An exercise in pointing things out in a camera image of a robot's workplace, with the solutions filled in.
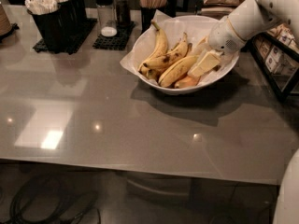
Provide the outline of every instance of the black container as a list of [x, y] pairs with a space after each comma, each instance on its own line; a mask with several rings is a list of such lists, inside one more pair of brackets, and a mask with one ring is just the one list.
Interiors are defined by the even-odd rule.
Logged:
[[79, 20], [75, 9], [75, 0], [68, 0], [60, 5], [60, 15], [67, 35], [75, 35], [78, 32]]
[[131, 26], [131, 11], [129, 0], [113, 0], [116, 20], [119, 27]]
[[156, 8], [146, 8], [142, 7], [141, 9], [141, 22], [142, 22], [142, 31], [141, 33], [144, 33], [150, 28], [151, 20], [153, 19]]
[[167, 0], [164, 13], [175, 18], [177, 15], [177, 2], [178, 0]]
[[29, 10], [28, 13], [32, 15], [48, 51], [60, 52], [66, 48], [68, 35], [64, 31], [60, 9], [43, 15], [33, 14]]
[[87, 20], [86, 10], [85, 10], [85, 2], [84, 0], [74, 0], [73, 6], [76, 11], [78, 23], [83, 23]]

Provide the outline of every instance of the black tray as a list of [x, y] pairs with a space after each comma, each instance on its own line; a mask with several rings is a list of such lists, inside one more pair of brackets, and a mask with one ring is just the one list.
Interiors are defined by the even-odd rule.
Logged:
[[99, 35], [95, 40], [93, 47], [95, 49], [124, 50], [134, 27], [135, 23], [131, 21], [131, 25], [129, 27], [118, 27], [118, 33], [112, 37]]
[[2, 40], [6, 37], [8, 37], [9, 35], [12, 35], [13, 31], [20, 29], [17, 23], [12, 23], [11, 24], [11, 29], [8, 33], [4, 34], [4, 35], [0, 35], [0, 43], [2, 42]]
[[[65, 52], [68, 54], [76, 53], [96, 23], [97, 23], [97, 19], [88, 18], [86, 21], [84, 21], [81, 24], [79, 32], [75, 35], [70, 36], [69, 46], [67, 46], [67, 48], [65, 50], [60, 50], [55, 53], [59, 53], [59, 52]], [[34, 45], [34, 50], [36, 52], [48, 51], [48, 48], [45, 45], [44, 39], [41, 39]]]

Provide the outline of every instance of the bowl of bananas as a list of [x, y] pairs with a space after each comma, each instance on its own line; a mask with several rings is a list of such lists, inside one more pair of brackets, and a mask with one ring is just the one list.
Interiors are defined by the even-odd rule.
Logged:
[[208, 45], [207, 35], [216, 22], [193, 15], [153, 20], [121, 65], [169, 95], [203, 89], [227, 75], [239, 58], [239, 52], [224, 55]]

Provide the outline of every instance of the ripe banana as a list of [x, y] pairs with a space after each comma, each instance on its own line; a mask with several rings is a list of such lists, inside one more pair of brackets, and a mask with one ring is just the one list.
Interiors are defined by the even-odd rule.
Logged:
[[152, 58], [152, 59], [147, 59], [146, 61], [143, 62], [143, 64], [145, 67], [149, 69], [168, 68], [173, 63], [185, 57], [187, 52], [188, 52], [187, 34], [183, 33], [182, 39], [178, 42], [178, 44], [173, 49], [168, 51], [165, 55]]
[[172, 64], [159, 77], [158, 84], [161, 87], [170, 87], [181, 77], [184, 77], [189, 69], [196, 63], [198, 56], [186, 56]]
[[181, 89], [181, 88], [187, 88], [187, 87], [192, 87], [192, 86], [196, 86], [198, 81], [199, 81], [200, 77], [190, 77], [190, 76], [186, 76], [183, 79], [178, 80], [175, 83], [175, 88], [176, 89]]
[[151, 70], [149, 69], [149, 71], [146, 74], [146, 78], [147, 79], [154, 79], [158, 82], [159, 80], [159, 76], [165, 71], [164, 70]]
[[193, 46], [192, 43], [188, 43], [188, 50], [186, 56], [190, 55], [190, 52], [192, 51], [192, 46]]
[[143, 63], [146, 63], [147, 60], [150, 60], [152, 58], [156, 58], [158, 56], [162, 56], [167, 53], [168, 50], [168, 39], [166, 36], [166, 33], [164, 29], [162, 29], [156, 21], [151, 21], [151, 24], [154, 25], [156, 28], [156, 43], [155, 43], [155, 49], [151, 53], [151, 55], [145, 59], [138, 67], [138, 72], [140, 72], [142, 75], [146, 75], [146, 72], [149, 71], [149, 69], [144, 69]]

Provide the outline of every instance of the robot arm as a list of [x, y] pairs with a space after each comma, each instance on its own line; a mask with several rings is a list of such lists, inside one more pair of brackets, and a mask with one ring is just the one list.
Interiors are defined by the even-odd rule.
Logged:
[[215, 50], [235, 53], [258, 33], [282, 22], [299, 41], [299, 0], [246, 0], [211, 30], [207, 42]]

